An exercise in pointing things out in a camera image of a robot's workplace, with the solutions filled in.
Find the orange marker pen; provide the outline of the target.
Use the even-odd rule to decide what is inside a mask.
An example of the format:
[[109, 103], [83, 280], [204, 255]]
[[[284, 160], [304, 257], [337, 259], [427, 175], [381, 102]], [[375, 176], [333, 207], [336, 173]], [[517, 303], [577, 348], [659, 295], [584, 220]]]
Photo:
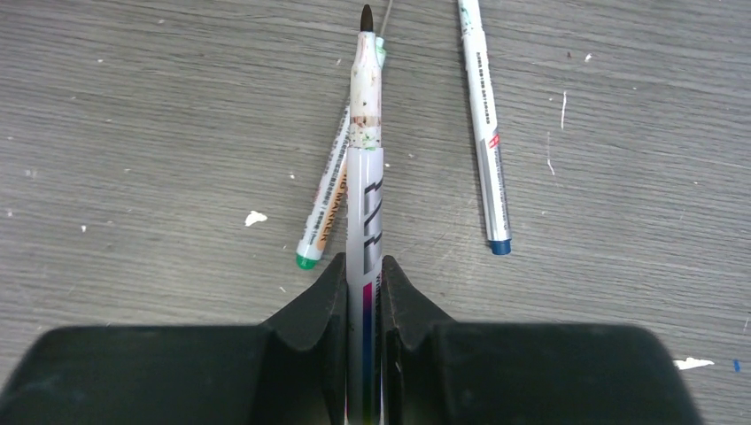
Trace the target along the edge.
[[348, 286], [346, 419], [377, 424], [381, 416], [379, 297], [383, 266], [382, 67], [373, 13], [360, 16], [350, 80], [346, 153]]

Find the blue-end marker pen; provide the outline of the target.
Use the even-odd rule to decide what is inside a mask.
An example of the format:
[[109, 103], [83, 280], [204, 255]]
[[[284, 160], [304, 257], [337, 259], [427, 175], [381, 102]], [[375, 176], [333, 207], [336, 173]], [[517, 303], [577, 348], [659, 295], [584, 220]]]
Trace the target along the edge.
[[486, 239], [495, 255], [511, 252], [511, 227], [501, 163], [498, 114], [479, 3], [459, 0], [468, 100], [484, 207]]

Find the green-end marker pen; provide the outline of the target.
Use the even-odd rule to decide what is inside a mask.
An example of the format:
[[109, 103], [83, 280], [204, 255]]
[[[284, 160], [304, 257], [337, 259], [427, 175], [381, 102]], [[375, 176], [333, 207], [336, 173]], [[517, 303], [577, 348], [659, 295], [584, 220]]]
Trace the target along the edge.
[[331, 236], [339, 207], [345, 200], [347, 135], [350, 126], [350, 100], [338, 125], [337, 134], [314, 196], [311, 213], [296, 249], [297, 265], [304, 270], [314, 268], [321, 260]]

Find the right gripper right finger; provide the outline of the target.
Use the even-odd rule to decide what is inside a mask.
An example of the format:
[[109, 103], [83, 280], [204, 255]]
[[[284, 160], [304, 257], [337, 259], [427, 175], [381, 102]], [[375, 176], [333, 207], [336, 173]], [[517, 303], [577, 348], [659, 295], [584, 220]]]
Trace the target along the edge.
[[650, 331], [600, 323], [461, 322], [395, 258], [381, 286], [388, 424], [699, 424]]

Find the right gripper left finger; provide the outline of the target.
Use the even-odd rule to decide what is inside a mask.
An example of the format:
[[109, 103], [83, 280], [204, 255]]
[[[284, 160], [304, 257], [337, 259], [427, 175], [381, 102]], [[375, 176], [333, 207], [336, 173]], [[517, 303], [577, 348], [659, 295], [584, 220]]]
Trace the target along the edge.
[[26, 351], [4, 424], [341, 424], [347, 287], [337, 254], [254, 325], [70, 326]]

